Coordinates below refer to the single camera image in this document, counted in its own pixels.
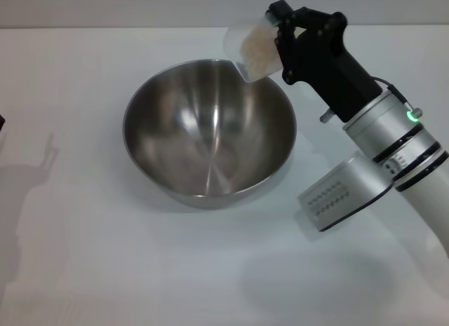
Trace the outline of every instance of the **stainless steel bowl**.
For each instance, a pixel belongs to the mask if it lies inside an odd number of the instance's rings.
[[[285,163],[296,120],[271,79],[246,83],[229,61],[198,60],[148,80],[128,105],[123,135],[150,179],[179,201],[214,208]]]

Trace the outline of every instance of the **cable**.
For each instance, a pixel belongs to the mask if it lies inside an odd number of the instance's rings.
[[[390,82],[385,81],[384,79],[380,79],[379,77],[371,76],[371,78],[374,79],[375,81],[379,81],[380,83],[385,84],[387,87],[393,85],[393,84],[391,84]]]
[[[398,100],[401,101],[402,104],[405,104],[408,102],[407,98],[405,98],[404,95],[399,92],[399,90],[396,88],[396,86],[394,86],[390,82],[385,81],[384,79],[380,79],[379,77],[371,76],[371,78],[374,79],[375,81],[385,84],[387,86],[387,89],[390,90],[393,93],[393,95],[395,95],[398,98]]]

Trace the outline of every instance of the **white tabletop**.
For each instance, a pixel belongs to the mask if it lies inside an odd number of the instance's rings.
[[[437,326],[449,260],[393,191],[325,233],[296,196],[355,150],[306,84],[271,191],[226,210],[175,202],[133,165],[132,94],[173,64],[224,58],[225,29],[0,31],[0,325]],[[449,27],[350,27],[373,75],[449,147]]]

